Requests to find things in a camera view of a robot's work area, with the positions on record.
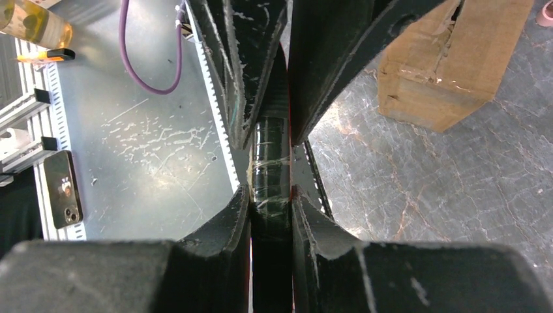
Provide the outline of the red box cutter knife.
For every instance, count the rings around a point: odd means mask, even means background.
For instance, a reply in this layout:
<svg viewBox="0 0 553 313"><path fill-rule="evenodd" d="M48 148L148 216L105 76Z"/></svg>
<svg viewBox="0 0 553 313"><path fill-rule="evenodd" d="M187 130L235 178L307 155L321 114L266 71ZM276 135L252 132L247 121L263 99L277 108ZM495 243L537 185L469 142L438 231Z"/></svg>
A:
<svg viewBox="0 0 553 313"><path fill-rule="evenodd" d="M291 312L291 143L286 57L275 55L252 133L250 195L255 312Z"/></svg>

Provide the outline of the brown cardboard box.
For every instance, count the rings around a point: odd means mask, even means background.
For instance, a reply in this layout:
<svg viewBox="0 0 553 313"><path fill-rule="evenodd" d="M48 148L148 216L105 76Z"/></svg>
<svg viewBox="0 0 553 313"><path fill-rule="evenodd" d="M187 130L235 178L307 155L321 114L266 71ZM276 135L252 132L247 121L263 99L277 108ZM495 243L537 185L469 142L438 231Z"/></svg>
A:
<svg viewBox="0 0 553 313"><path fill-rule="evenodd" d="M384 49L380 114L443 132L496 96L533 1L446 1Z"/></svg>

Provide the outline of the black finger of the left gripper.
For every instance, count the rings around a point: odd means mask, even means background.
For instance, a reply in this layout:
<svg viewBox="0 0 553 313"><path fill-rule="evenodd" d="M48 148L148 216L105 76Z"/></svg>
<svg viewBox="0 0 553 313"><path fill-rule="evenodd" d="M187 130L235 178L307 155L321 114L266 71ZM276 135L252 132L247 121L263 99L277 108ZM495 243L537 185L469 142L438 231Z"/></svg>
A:
<svg viewBox="0 0 553 313"><path fill-rule="evenodd" d="M190 1L233 149L289 148L286 1Z"/></svg>
<svg viewBox="0 0 553 313"><path fill-rule="evenodd" d="M288 75L291 142L303 142L335 98L410 24L441 1L294 1Z"/></svg>

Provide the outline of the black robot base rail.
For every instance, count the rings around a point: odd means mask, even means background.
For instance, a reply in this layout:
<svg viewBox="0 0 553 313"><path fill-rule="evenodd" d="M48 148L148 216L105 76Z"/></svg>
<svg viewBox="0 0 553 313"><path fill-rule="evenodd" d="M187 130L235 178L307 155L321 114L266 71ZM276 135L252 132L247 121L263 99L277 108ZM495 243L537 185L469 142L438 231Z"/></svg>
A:
<svg viewBox="0 0 553 313"><path fill-rule="evenodd" d="M293 148L292 180L312 200L315 208L334 220L331 204L309 140Z"/></svg>

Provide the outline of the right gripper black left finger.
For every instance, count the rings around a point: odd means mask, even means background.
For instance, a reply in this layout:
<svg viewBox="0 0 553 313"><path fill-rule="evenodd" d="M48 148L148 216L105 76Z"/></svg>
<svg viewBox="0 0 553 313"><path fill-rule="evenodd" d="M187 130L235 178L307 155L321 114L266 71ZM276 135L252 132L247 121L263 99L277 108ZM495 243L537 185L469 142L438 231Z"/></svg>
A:
<svg viewBox="0 0 553 313"><path fill-rule="evenodd" d="M26 241L1 260L2 312L247 312L249 192L178 241Z"/></svg>

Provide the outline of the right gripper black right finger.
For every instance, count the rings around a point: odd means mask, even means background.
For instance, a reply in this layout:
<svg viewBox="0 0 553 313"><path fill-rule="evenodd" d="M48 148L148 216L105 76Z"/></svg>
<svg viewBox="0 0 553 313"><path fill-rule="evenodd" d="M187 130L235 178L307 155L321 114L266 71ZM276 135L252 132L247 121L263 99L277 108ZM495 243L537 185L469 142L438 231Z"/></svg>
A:
<svg viewBox="0 0 553 313"><path fill-rule="evenodd" d="M551 312L526 260L490 243L362 241L293 187L296 312Z"/></svg>

